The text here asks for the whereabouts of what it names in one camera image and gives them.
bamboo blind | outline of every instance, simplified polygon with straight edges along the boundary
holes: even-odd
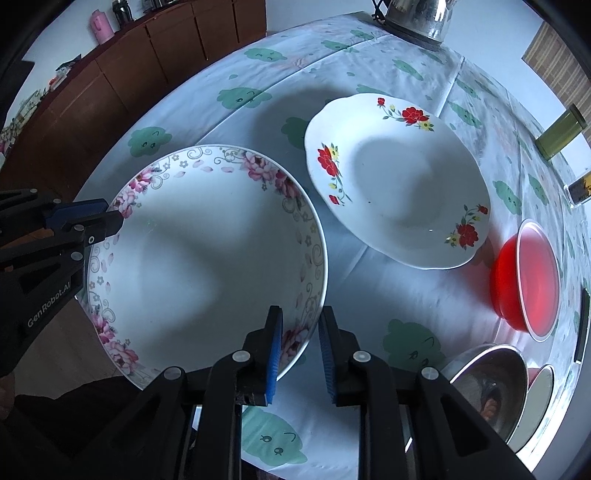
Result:
[[[591,81],[555,30],[546,22],[522,57],[564,106],[574,103],[591,124]],[[591,127],[583,131],[591,145]]]

bowl rim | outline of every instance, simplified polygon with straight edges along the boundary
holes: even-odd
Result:
[[[509,443],[511,437],[515,433],[517,425],[521,421],[521,417],[523,416],[525,402],[527,401],[527,395],[529,392],[527,364],[525,363],[525,360],[521,355],[519,349],[514,345],[510,345],[508,343],[483,343],[482,345],[470,348],[455,356],[440,371],[443,374],[443,376],[447,378],[449,383],[453,385],[459,377],[461,377],[468,370],[470,370],[471,367],[473,367],[474,364],[477,363],[480,359],[482,359],[485,356],[488,356],[491,352],[499,350],[511,352],[512,355],[519,357],[519,365],[522,367],[520,368],[520,374],[523,376],[525,382],[523,395],[520,398],[521,406],[519,410],[519,416],[515,419],[513,428],[508,433],[507,438],[504,440],[505,443]]]
[[[278,161],[273,160],[271,157],[269,157],[266,154],[260,153],[258,150],[255,150],[253,148],[250,147],[244,147],[244,146],[240,146],[240,145],[235,145],[235,144],[228,144],[228,143],[224,143],[224,142],[206,142],[206,143],[197,143],[195,145],[189,145],[188,147],[183,147],[183,148],[178,148],[166,155],[161,155],[160,157],[156,158],[155,160],[151,161],[150,163],[148,163],[147,165],[143,166],[143,168],[138,170],[138,173],[141,173],[145,168],[154,165],[155,163],[161,161],[162,159],[166,158],[166,157],[171,157],[174,154],[178,154],[179,152],[184,152],[193,148],[208,148],[208,147],[222,147],[222,148],[228,148],[228,149],[236,149],[236,150],[244,150],[250,153],[253,153],[255,155],[260,156],[261,158],[264,158],[265,160],[268,160],[269,162],[271,162],[273,165],[275,165],[277,168],[279,168],[283,173],[285,173],[285,175],[294,183],[294,185],[296,186],[296,188],[298,189],[298,191],[301,194],[301,198],[307,203],[307,205],[310,207],[310,211],[312,212],[314,221],[316,222],[316,227],[318,228],[318,236],[320,238],[320,243],[321,243],[321,248],[322,248],[322,258],[323,258],[323,265],[324,265],[324,275],[322,278],[322,293],[320,295],[319,298],[319,313],[318,316],[316,317],[316,319],[314,320],[313,324],[310,326],[309,331],[308,331],[308,335],[307,338],[304,340],[304,342],[301,343],[300,345],[300,349],[298,350],[298,352],[296,353],[296,355],[291,359],[291,361],[285,366],[285,368],[283,369],[283,371],[278,371],[277,372],[277,381],[279,381],[283,376],[285,376],[285,374],[292,369],[292,367],[296,364],[296,362],[300,359],[300,357],[303,355],[304,351],[306,350],[306,348],[308,347],[314,333],[316,330],[316,326],[318,325],[318,321],[320,319],[320,313],[322,312],[322,308],[326,302],[326,292],[328,289],[328,277],[329,277],[329,255],[328,255],[328,247],[326,244],[326,236],[324,234],[324,228],[322,227],[322,222],[320,221],[320,216],[318,215],[318,211],[314,205],[314,203],[312,202],[310,196],[308,195],[308,193],[304,190],[304,187],[301,185],[301,183],[283,166],[281,165]],[[115,201],[115,199],[117,198],[117,196],[120,194],[120,192],[122,192],[125,187],[129,184],[129,182],[131,182],[131,180],[133,180],[135,178],[135,176],[138,174],[136,173],[133,177],[131,177],[125,184],[123,184],[121,186],[121,188],[117,191],[117,193],[114,195],[114,197],[112,198],[112,200],[109,202],[109,207],[112,206],[113,202]],[[83,307],[83,309],[86,312],[86,308],[84,305],[84,296],[87,293],[87,284],[88,284],[88,275],[89,273],[86,272],[86,270],[84,271],[84,282],[83,282],[83,288],[74,296],[74,298],[78,301],[78,303]],[[134,385],[136,385],[138,388],[140,389],[144,389],[145,387],[140,387],[138,383],[136,383],[135,381],[131,380],[129,375],[127,375],[126,373],[123,372],[123,370],[121,370],[121,367],[117,364],[115,364],[115,366],[117,367],[117,370],[123,374],[124,377],[127,378],[128,381],[132,382]]]
[[[392,254],[387,253],[388,249],[385,249],[382,246],[376,244],[376,242],[374,242],[372,240],[371,236],[368,237],[367,235],[365,235],[361,231],[353,231],[353,229],[350,227],[350,222],[343,220],[343,216],[340,214],[341,209],[336,208],[335,205],[328,199],[328,197],[323,193],[322,189],[320,188],[319,182],[318,182],[318,175],[316,175],[314,173],[315,171],[317,171],[317,163],[318,163],[316,161],[317,154],[315,153],[317,151],[317,145],[312,146],[311,139],[310,139],[310,137],[313,135],[312,132],[315,129],[318,130],[317,124],[323,119],[323,116],[328,115],[328,111],[333,109],[335,107],[335,105],[343,105],[343,104],[346,105],[347,103],[355,102],[359,99],[375,99],[377,97],[385,99],[386,103],[388,103],[388,102],[389,103],[405,102],[405,103],[409,104],[410,106],[413,106],[415,108],[420,108],[421,110],[424,111],[425,114],[430,116],[430,119],[432,121],[438,123],[438,128],[441,128],[442,131],[447,132],[446,135],[450,135],[450,138],[454,139],[454,141],[459,140],[457,135],[453,132],[453,130],[448,126],[447,123],[445,123],[441,118],[439,118],[438,115],[428,111],[427,109],[422,108],[418,102],[413,102],[408,99],[399,98],[399,97],[391,96],[388,94],[373,93],[373,92],[354,93],[352,95],[336,98],[336,99],[328,102],[327,104],[325,104],[324,107],[322,107],[321,110],[312,117],[312,119],[310,120],[310,122],[306,128],[306,132],[304,133],[304,150],[306,153],[306,168],[307,168],[308,174],[310,176],[312,185],[314,186],[316,192],[322,198],[324,203],[327,205],[329,210],[332,212],[332,214],[335,215],[337,220],[347,230],[349,230],[349,232],[351,232],[352,235],[356,236],[363,243],[367,244],[368,246],[370,246],[374,250],[377,250],[378,252],[386,255],[387,257],[392,258],[394,261],[401,263],[403,265],[406,265],[408,267],[417,268],[419,270],[451,270],[451,269],[459,268],[459,267],[466,265],[467,263],[469,263],[471,260],[474,259],[476,252],[478,251],[478,248],[480,248],[482,245],[484,245],[484,243],[486,242],[486,240],[489,238],[489,236],[491,234],[491,227],[492,227],[491,209],[493,208],[493,206],[492,206],[492,202],[491,202],[491,194],[488,190],[486,180],[484,179],[484,176],[482,175],[482,171],[480,170],[480,166],[479,166],[478,162],[476,161],[476,157],[470,151],[470,149],[468,149],[468,147],[465,146],[461,141],[459,141],[459,143],[458,143],[458,148],[465,149],[465,153],[467,153],[468,156],[471,158],[471,162],[473,162],[473,165],[476,167],[476,171],[478,171],[478,175],[475,177],[478,177],[479,180],[482,181],[482,185],[481,185],[482,186],[482,194],[485,197],[484,198],[485,206],[487,206],[489,208],[489,213],[488,213],[488,215],[485,216],[485,218],[484,218],[485,221],[482,222],[481,229],[478,232],[478,234],[479,234],[478,242],[480,242],[481,241],[480,239],[482,239],[482,243],[477,248],[474,248],[473,250],[470,250],[470,249],[466,250],[467,254],[464,256],[464,258],[461,259],[460,262],[458,262],[458,261],[448,262],[445,265],[433,266],[432,261],[419,263],[416,261],[409,261],[400,255],[393,256]]]
[[[558,302],[556,304],[556,311],[554,312],[554,320],[552,321],[552,325],[545,335],[538,335],[532,328],[530,320],[527,317],[527,311],[525,310],[525,301],[523,298],[523,290],[521,288],[521,268],[519,266],[519,252],[521,250],[521,237],[526,228],[533,228],[533,230],[535,230],[545,239],[545,241],[550,246],[550,251],[552,252],[552,257],[554,258],[554,275],[556,276],[556,282],[558,284]],[[517,247],[515,249],[515,263],[517,266],[517,289],[519,290],[519,305],[521,306],[521,316],[523,318],[525,326],[527,327],[527,331],[529,332],[531,337],[536,342],[544,342],[552,334],[552,331],[556,326],[556,322],[558,321],[558,310],[560,309],[560,276],[558,275],[558,260],[556,260],[556,255],[554,253],[554,249],[552,248],[552,244],[550,243],[550,239],[548,238],[548,235],[546,235],[546,232],[544,232],[542,226],[535,220],[532,220],[531,218],[524,219],[523,222],[521,222],[521,225],[519,226],[519,230],[517,232]]]
[[[542,422],[544,421],[544,416],[546,414],[546,412],[548,412],[548,409],[550,408],[550,404],[552,403],[552,395],[554,394],[554,387],[556,386],[556,370],[554,369],[554,365],[552,364],[545,364],[543,365],[538,372],[536,373],[535,377],[531,380],[530,384],[527,387],[527,391],[528,391],[528,397],[525,401],[524,404],[524,408],[523,408],[523,412],[521,414],[521,418],[519,419],[519,422],[517,423],[517,427],[519,427],[519,424],[521,423],[521,420],[523,418],[523,415],[525,414],[525,408],[527,407],[527,400],[529,399],[529,392],[530,389],[534,386],[534,384],[538,381],[540,377],[540,375],[543,372],[550,372],[550,391],[549,391],[549,395],[548,395],[548,400],[545,401],[545,408],[544,408],[544,413],[542,415],[542,418],[540,419],[540,421],[538,422],[538,424],[535,426],[535,429],[531,432],[529,438],[527,439],[527,441],[521,445],[518,449],[515,449],[515,453],[518,453],[520,451],[523,450],[523,448],[526,447],[526,445],[534,438],[535,434],[538,432],[538,430],[540,429],[540,425],[542,425]],[[515,434],[515,432],[517,431],[517,427],[515,427],[515,430],[513,432],[513,434],[511,435],[511,438],[507,441],[507,444],[509,444],[511,442],[511,440],[513,440],[513,436]]]

white bowl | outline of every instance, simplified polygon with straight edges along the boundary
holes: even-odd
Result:
[[[201,145],[139,172],[111,204],[119,233],[92,246],[83,305],[117,367],[144,388],[209,367],[283,309],[279,377],[324,304],[327,252],[294,178],[240,147]]]
[[[491,201],[476,161],[442,120],[408,101],[334,100],[311,120],[305,146],[332,212],[394,260],[459,267],[486,240]]]

blue gripper pad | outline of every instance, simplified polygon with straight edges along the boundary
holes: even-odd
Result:
[[[273,334],[273,343],[271,344],[271,353],[267,362],[267,401],[273,402],[275,388],[277,387],[277,375],[279,373],[279,359],[281,358],[281,336],[283,335],[283,314],[277,316],[277,324]]]
[[[324,376],[326,378],[326,389],[329,392],[332,403],[336,402],[336,375],[335,359],[332,355],[330,339],[326,331],[326,320],[324,315],[320,316],[318,322],[318,335],[320,336],[320,350],[322,351],[322,363],[324,364]]]
[[[108,207],[109,204],[103,199],[61,203],[51,211],[51,216],[45,220],[45,226],[55,232],[61,230],[71,220],[98,215],[99,213],[106,212]]]

wooden cabinet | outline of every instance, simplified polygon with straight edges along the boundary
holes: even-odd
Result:
[[[167,91],[164,72],[145,27],[127,32],[102,53],[97,64],[131,114],[139,119]]]
[[[234,8],[230,0],[191,2],[208,63],[238,49]]]
[[[0,190],[35,187],[73,200],[164,95],[265,30],[265,0],[181,0],[126,25],[44,98],[0,171]]]
[[[265,37],[267,34],[265,0],[234,0],[234,12],[241,47]]]
[[[206,65],[203,46],[190,4],[180,5],[146,25],[169,86],[177,86]]]
[[[129,112],[96,61],[59,92],[48,107],[89,152],[113,145],[131,123]]]

